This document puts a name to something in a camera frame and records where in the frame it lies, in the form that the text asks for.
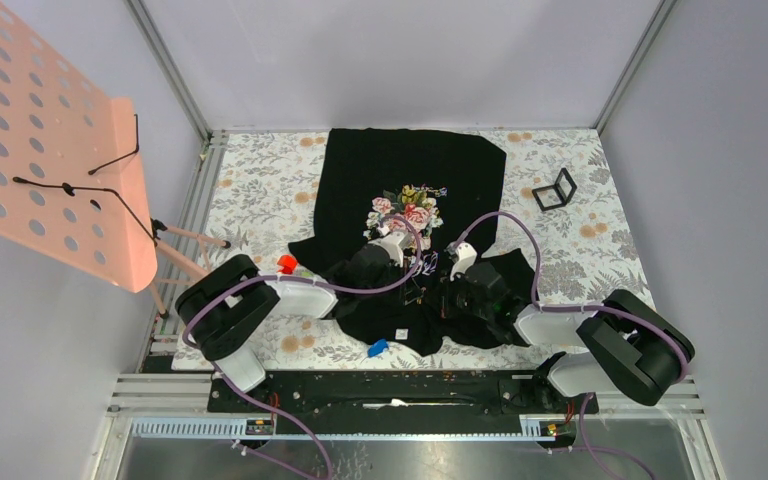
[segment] black t-shirt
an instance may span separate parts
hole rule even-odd
[[[334,129],[319,181],[314,236],[290,243],[290,252],[306,268],[328,278],[335,265],[366,244],[382,215],[404,216],[422,236],[419,273],[407,288],[364,299],[338,322],[347,334],[366,343],[386,338],[423,355],[433,353],[442,342],[434,325],[439,316],[423,308],[422,296],[439,283],[447,262],[444,249],[476,218],[499,209],[504,173],[505,152],[478,135]],[[479,254],[495,241],[496,225],[496,219],[487,220],[470,234],[468,240]],[[398,222],[390,221],[389,226],[404,230]],[[408,262],[416,261],[411,251],[406,256]],[[404,330],[409,330],[407,338]],[[487,343],[472,338],[475,335],[459,337],[452,339],[467,345]]]

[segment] table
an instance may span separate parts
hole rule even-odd
[[[471,130],[507,153],[501,208],[519,216],[540,242],[544,265],[539,290],[547,303],[603,300],[625,288],[650,306],[652,298],[629,232],[625,213],[595,130]],[[328,132],[232,134],[205,228],[228,240],[229,250],[213,249],[213,265],[245,253],[264,272],[277,270],[287,243],[313,235],[313,206],[325,159]],[[551,184],[566,167],[578,185],[566,207],[540,212],[533,188]],[[485,256],[522,248],[528,239],[506,219]],[[501,346],[482,350],[448,338],[440,351],[421,357],[391,344],[367,358],[367,345],[345,335],[335,321],[270,316],[248,341],[267,370],[287,369],[531,369],[559,345]],[[198,350],[178,340],[172,369],[212,370]]]

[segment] red object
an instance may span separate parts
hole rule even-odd
[[[291,274],[299,266],[299,261],[292,255],[281,255],[281,258],[278,259],[278,265],[281,267],[279,272]]]

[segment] blue object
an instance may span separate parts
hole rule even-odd
[[[372,346],[369,347],[369,350],[366,351],[366,354],[370,358],[377,357],[378,355],[381,355],[381,352],[387,350],[388,348],[390,348],[390,346],[387,345],[387,340],[382,338],[381,340],[373,343]]]

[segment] pink rose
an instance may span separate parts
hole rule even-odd
[[[431,213],[416,205],[408,205],[405,207],[404,217],[410,222],[413,228],[422,230],[428,226],[428,222],[431,220]]]
[[[378,213],[386,214],[393,209],[393,204],[384,197],[378,197],[372,201],[372,209]]]

